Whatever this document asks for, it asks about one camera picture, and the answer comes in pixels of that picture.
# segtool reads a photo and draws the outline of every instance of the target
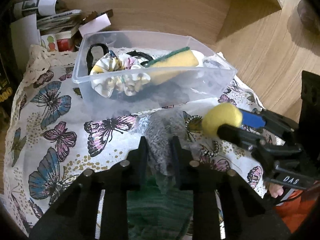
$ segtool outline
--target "yellow ball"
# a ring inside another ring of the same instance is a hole
[[[202,131],[205,136],[217,137],[219,126],[229,124],[240,127],[242,122],[242,113],[240,110],[230,104],[222,103],[212,108],[202,120]]]

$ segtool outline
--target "gray fuzzy object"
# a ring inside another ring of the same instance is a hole
[[[178,136],[181,146],[183,148],[188,146],[182,111],[166,109],[149,114],[139,120],[137,130],[147,139],[149,166],[165,176],[173,176],[169,140],[173,136]]]

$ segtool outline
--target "person's hand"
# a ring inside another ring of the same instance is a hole
[[[283,186],[270,183],[269,192],[270,192],[271,196],[274,198],[281,196],[283,194]]]

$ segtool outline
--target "green cloth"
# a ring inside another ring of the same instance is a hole
[[[193,193],[166,183],[166,192],[161,192],[153,175],[140,191],[127,193],[129,239],[179,240],[186,234],[193,213]]]

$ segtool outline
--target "clear plastic bin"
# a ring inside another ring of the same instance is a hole
[[[114,41],[114,48],[177,50],[188,46],[191,50],[202,52],[206,57],[213,56],[220,63],[214,67],[172,66],[88,75],[86,57],[89,47],[96,43],[107,44],[110,43],[110,40]],[[84,36],[76,58],[72,80],[79,84],[92,120],[102,120],[188,101],[220,97],[232,81],[236,71],[207,46],[189,36],[147,31],[114,31],[91,33]],[[111,98],[105,98],[91,86],[91,81],[95,79],[135,73],[147,73],[151,77],[153,73],[158,75],[172,73],[174,77],[160,85],[154,85],[151,80],[140,92],[130,97],[123,92],[114,91]]]

